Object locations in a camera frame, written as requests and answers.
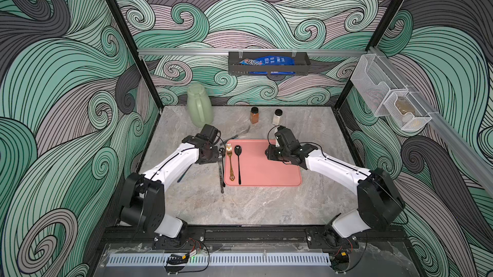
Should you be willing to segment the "patterned silver fork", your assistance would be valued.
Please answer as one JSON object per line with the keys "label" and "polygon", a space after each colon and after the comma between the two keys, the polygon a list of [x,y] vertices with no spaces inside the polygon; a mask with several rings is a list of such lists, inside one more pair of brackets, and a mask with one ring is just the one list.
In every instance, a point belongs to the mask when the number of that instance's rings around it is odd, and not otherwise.
{"label": "patterned silver fork", "polygon": [[225,149],[219,148],[218,150],[218,168],[219,168],[219,177],[220,177],[220,192],[223,194],[224,193],[224,187],[225,187],[225,182],[224,182],[224,170],[223,170],[223,156],[225,153]]}

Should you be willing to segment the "gold fork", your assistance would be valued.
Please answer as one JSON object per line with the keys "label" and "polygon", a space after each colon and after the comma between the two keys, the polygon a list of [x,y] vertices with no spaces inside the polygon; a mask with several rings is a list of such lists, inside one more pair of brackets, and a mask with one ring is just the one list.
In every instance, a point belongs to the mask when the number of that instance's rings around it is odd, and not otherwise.
{"label": "gold fork", "polygon": [[233,182],[235,180],[234,169],[232,166],[233,148],[232,148],[232,145],[230,143],[227,143],[225,148],[226,148],[226,153],[227,153],[227,156],[229,159],[229,169],[230,169],[229,179],[231,182]]}

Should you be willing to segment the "black spoon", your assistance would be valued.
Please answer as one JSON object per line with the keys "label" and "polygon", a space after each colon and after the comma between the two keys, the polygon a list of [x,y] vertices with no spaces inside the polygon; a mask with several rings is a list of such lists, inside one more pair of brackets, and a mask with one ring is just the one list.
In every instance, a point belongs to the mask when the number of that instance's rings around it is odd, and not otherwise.
{"label": "black spoon", "polygon": [[240,164],[240,156],[241,156],[241,153],[242,153],[242,148],[241,146],[237,145],[235,146],[234,148],[234,152],[238,158],[238,184],[241,185],[242,184],[242,180],[241,180],[241,164]]}

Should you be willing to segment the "pink tray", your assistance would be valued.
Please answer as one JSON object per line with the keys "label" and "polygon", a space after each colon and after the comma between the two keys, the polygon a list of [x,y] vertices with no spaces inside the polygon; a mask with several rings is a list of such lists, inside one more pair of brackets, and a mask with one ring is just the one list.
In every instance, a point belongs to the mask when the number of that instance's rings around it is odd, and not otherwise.
{"label": "pink tray", "polygon": [[265,150],[267,140],[234,139],[228,141],[232,148],[239,145],[242,148],[240,156],[241,180],[238,184],[238,158],[232,155],[232,166],[235,180],[229,179],[229,159],[224,157],[224,181],[229,187],[297,187],[302,183],[301,171],[298,166],[285,165],[281,161],[268,160]]}

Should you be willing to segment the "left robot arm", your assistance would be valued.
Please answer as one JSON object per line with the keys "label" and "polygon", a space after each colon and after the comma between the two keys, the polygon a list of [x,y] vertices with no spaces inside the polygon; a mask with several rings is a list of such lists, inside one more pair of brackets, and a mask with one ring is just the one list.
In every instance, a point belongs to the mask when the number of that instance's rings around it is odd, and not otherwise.
{"label": "left robot arm", "polygon": [[165,192],[193,164],[219,161],[219,141],[220,131],[206,124],[200,133],[184,138],[171,155],[152,169],[129,175],[121,191],[119,220],[145,233],[179,237],[186,223],[166,213]]}

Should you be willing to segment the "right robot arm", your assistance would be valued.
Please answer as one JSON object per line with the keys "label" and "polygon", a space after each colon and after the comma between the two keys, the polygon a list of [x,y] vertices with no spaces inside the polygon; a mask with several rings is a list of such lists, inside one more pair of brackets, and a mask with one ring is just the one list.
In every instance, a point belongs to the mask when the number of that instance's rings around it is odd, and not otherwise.
{"label": "right robot arm", "polygon": [[367,230],[383,232],[404,212],[404,199],[385,170],[358,167],[327,155],[313,142],[299,142],[285,126],[272,129],[276,143],[265,151],[269,160],[322,174],[356,195],[357,208],[325,226],[324,237],[331,246]]}

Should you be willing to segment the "green pitcher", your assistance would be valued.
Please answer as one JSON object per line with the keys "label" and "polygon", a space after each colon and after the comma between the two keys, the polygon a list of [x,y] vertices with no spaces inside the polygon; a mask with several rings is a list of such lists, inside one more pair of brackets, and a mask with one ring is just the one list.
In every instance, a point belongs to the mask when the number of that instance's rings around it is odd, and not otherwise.
{"label": "green pitcher", "polygon": [[187,109],[192,123],[198,128],[213,123],[213,107],[206,89],[201,84],[192,84],[187,89]]}

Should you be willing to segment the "white spice jar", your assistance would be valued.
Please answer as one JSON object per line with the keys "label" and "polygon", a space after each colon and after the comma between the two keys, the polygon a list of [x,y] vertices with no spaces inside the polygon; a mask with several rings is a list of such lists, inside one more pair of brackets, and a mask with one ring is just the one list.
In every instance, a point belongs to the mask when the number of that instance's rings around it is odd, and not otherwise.
{"label": "white spice jar", "polygon": [[276,109],[273,114],[272,124],[279,126],[281,124],[282,115],[283,111],[281,109]]}

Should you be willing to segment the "orange spice jar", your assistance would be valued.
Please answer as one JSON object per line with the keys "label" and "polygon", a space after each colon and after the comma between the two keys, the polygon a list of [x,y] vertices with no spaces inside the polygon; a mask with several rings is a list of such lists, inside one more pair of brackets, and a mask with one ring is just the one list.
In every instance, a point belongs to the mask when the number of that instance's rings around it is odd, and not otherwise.
{"label": "orange spice jar", "polygon": [[259,122],[259,108],[251,107],[250,109],[250,123],[257,124]]}

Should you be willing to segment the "blue snack bag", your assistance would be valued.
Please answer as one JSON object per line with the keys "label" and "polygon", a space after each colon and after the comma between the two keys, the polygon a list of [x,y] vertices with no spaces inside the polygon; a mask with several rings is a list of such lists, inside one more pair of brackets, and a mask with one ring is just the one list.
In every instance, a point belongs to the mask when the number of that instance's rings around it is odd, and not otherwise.
{"label": "blue snack bag", "polygon": [[240,72],[254,75],[294,75],[295,60],[287,56],[264,56],[257,59],[244,59],[239,62]]}

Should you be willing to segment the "aluminium back rail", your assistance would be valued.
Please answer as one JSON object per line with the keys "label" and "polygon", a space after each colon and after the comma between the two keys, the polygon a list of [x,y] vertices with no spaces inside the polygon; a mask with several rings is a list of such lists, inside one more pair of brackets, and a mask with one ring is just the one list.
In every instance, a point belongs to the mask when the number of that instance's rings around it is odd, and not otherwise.
{"label": "aluminium back rail", "polygon": [[219,49],[219,48],[139,48],[140,56],[228,56],[230,52],[244,54],[246,52],[287,52],[292,55],[305,52],[314,57],[358,57],[366,51],[333,50],[333,49]]}

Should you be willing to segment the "aluminium rail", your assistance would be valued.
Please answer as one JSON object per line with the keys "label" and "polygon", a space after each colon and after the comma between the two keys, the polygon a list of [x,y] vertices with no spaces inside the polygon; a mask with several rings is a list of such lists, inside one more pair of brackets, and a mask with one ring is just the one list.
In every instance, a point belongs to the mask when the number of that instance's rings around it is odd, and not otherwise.
{"label": "aluminium rail", "polygon": [[441,139],[447,143],[448,148],[460,160],[478,183],[492,195],[492,168],[480,155],[459,135],[459,133],[445,120],[445,118],[432,107],[424,98],[421,91],[411,85],[405,76],[396,69],[390,60],[376,47],[370,47],[368,54],[375,54],[382,61],[384,71],[390,80],[396,85],[399,92],[405,92],[410,97],[410,103],[418,112],[428,114],[431,117],[428,125],[431,126]]}
{"label": "aluminium rail", "polygon": [[219,49],[219,48],[139,48],[140,56],[228,56],[230,52],[244,54],[246,52],[287,52],[292,55],[305,52],[314,57],[358,57],[366,51],[333,50],[333,49]]}

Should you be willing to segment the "large clear wall bin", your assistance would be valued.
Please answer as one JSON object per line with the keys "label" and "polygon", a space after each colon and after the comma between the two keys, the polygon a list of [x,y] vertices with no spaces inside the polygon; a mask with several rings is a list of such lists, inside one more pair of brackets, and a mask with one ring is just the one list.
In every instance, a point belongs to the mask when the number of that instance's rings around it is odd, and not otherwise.
{"label": "large clear wall bin", "polygon": [[399,85],[386,56],[362,55],[350,80],[375,117],[390,115],[384,102]]}

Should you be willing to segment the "small clear wall bin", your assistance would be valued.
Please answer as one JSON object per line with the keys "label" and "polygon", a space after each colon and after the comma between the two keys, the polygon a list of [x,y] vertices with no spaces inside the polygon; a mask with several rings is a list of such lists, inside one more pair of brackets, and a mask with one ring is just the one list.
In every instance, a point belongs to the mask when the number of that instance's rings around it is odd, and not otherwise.
{"label": "small clear wall bin", "polygon": [[411,97],[408,90],[391,90],[383,103],[396,125],[405,132],[420,131],[432,119],[412,103]]}

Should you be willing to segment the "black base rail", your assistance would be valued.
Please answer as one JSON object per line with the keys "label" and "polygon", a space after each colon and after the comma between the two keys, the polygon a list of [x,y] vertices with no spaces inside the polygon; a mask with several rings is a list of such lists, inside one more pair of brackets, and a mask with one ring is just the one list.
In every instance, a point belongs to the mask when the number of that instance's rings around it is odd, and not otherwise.
{"label": "black base rail", "polygon": [[132,227],[110,227],[105,230],[101,244],[142,244],[155,250],[190,250],[204,243],[219,244],[305,244],[309,249],[356,249],[365,242],[404,242],[407,235],[401,226],[391,226],[385,232],[366,230],[349,238],[331,238],[323,225],[300,226],[204,226],[189,225],[177,238],[153,233],[138,233]]}

